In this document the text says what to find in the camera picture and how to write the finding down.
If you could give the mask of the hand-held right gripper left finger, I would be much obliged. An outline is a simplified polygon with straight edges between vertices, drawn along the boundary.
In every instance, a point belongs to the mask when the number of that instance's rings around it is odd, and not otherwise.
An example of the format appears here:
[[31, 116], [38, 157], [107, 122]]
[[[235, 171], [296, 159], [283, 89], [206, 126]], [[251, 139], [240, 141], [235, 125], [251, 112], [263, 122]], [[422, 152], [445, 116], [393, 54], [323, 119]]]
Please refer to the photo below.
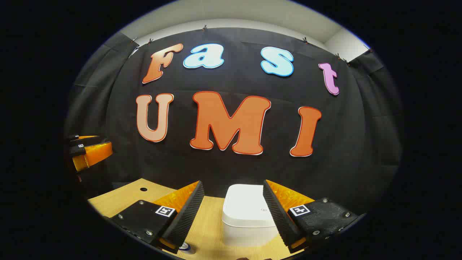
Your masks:
[[201, 206], [201, 181], [180, 188], [153, 202], [138, 200], [108, 221], [145, 244], [178, 253]]

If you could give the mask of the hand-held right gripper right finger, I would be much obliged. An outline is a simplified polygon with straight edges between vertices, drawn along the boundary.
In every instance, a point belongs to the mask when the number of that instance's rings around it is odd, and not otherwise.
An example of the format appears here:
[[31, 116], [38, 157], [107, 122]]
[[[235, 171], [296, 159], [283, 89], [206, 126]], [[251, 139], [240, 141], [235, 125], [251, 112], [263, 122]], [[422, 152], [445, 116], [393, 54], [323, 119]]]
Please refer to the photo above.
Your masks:
[[318, 251], [362, 219], [330, 198], [311, 199], [270, 180], [263, 183], [263, 197], [290, 253]]

